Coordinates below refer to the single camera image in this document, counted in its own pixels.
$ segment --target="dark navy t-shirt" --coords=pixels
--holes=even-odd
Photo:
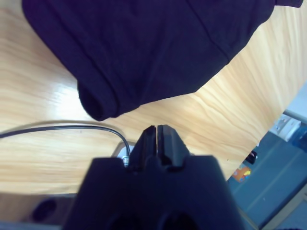
[[[195,92],[276,4],[302,0],[23,0],[23,10],[101,121]]]

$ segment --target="black wire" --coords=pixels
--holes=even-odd
[[[98,130],[103,130],[107,131],[110,133],[114,133],[117,136],[119,136],[122,141],[124,142],[127,150],[127,157],[130,156],[130,148],[127,140],[124,138],[123,135],[121,135],[119,132],[117,132],[114,129],[107,128],[107,127],[102,127],[102,126],[82,126],[82,125],[73,125],[73,126],[45,126],[45,127],[36,127],[36,128],[27,128],[27,129],[21,129],[21,130],[16,130],[16,131],[11,131],[7,133],[1,133],[0,138],[7,138],[23,133],[32,133],[32,132],[40,132],[40,131],[50,131],[50,130],[61,130],[61,129],[98,129]]]

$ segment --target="black cloth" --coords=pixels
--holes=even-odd
[[[78,80],[96,120],[195,92],[275,4],[302,0],[23,0],[36,33]]]

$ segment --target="orange object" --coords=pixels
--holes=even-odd
[[[232,174],[232,177],[238,182],[243,182],[245,179],[249,178],[250,174],[251,169],[245,164],[241,164],[234,174]]]

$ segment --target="wooden table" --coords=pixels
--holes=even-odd
[[[75,78],[25,20],[19,0],[0,1],[0,130],[41,122],[92,122]],[[226,178],[240,165],[307,79],[307,4],[276,7],[249,44],[194,94],[141,106],[98,124],[136,141],[168,124],[189,150],[214,155]],[[76,192],[94,157],[120,139],[97,130],[49,131],[0,141],[0,191]]]

